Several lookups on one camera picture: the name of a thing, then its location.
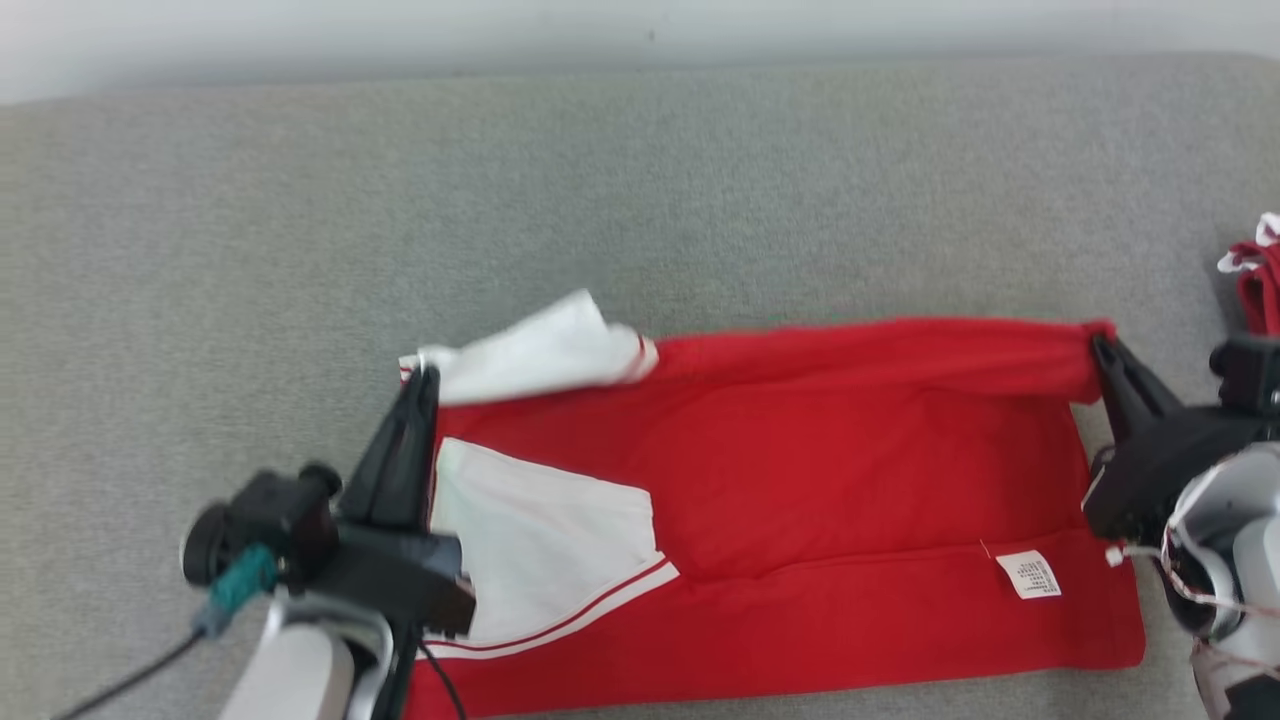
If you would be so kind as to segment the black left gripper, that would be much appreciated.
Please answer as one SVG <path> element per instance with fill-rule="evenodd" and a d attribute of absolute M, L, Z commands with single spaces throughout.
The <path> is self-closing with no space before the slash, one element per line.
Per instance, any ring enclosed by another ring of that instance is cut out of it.
<path fill-rule="evenodd" d="M 340 496 L 347 523 L 317 574 L 317 592 L 392 624 L 457 637 L 470 633 L 476 611 L 461 542 L 412 533 L 422 530 L 428 514 L 439 383 L 434 366 L 413 369 L 402 383 Z"/>

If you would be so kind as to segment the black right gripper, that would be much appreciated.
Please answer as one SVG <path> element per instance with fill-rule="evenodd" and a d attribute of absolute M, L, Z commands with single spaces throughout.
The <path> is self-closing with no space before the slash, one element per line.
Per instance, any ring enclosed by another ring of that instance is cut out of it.
<path fill-rule="evenodd" d="M 1155 542 L 1193 478 L 1254 442 L 1277 438 L 1275 416 L 1181 407 L 1119 338 L 1093 336 L 1091 352 L 1114 439 L 1083 505 L 1101 539 Z"/>

